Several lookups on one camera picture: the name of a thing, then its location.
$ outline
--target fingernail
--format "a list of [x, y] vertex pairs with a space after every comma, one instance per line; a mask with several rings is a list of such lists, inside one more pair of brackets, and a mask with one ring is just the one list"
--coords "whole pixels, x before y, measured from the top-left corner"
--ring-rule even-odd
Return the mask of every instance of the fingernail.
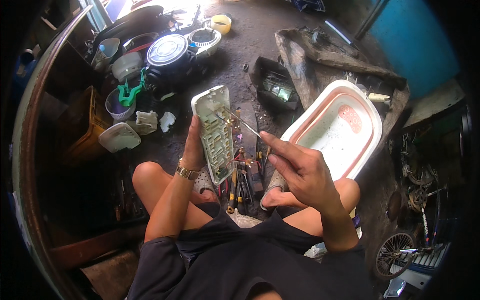
[[270, 155], [268, 156], [268, 160], [270, 160], [270, 162], [271, 162], [272, 164], [275, 164], [275, 163], [276, 163], [276, 160], [277, 160], [277, 157], [276, 157], [275, 155], [273, 155], [273, 154], [270, 154]]
[[198, 123], [197, 118], [195, 117], [195, 115], [193, 115], [193, 117], [192, 117], [192, 126], [197, 126], [197, 123]]

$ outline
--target yellow cup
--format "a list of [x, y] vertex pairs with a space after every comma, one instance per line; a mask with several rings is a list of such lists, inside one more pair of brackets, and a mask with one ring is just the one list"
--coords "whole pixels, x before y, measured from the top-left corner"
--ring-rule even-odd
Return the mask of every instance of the yellow cup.
[[227, 16], [224, 16], [221, 14], [213, 16], [212, 19], [210, 20], [210, 28], [217, 30], [223, 35], [230, 31], [231, 26], [232, 26], [232, 20]]

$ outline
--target white plastic basin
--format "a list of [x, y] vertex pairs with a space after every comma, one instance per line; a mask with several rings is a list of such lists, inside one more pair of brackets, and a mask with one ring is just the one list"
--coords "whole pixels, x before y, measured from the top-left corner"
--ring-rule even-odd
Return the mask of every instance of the white plastic basin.
[[332, 179], [355, 179], [382, 135], [380, 116], [346, 80], [327, 86], [281, 139], [322, 152]]

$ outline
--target rice cooker lid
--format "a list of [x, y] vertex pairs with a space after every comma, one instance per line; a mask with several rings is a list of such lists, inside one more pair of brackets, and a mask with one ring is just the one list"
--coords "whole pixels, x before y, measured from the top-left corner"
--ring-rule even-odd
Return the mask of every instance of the rice cooker lid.
[[187, 39], [182, 35], [167, 35], [155, 41], [147, 52], [149, 64], [161, 67], [180, 59], [188, 48]]

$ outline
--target black shorts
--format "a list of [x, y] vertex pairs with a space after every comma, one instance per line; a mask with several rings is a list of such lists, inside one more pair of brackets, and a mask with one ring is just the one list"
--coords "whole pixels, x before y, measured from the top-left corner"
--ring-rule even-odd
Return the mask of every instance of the black shorts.
[[298, 254], [304, 254], [313, 245], [323, 241], [321, 237], [308, 234], [283, 221], [283, 218], [297, 211], [291, 207], [277, 207], [270, 218], [252, 228], [240, 228], [216, 202], [201, 203], [197, 207], [213, 220], [199, 229], [180, 232], [177, 247], [191, 263], [215, 246], [251, 235]]

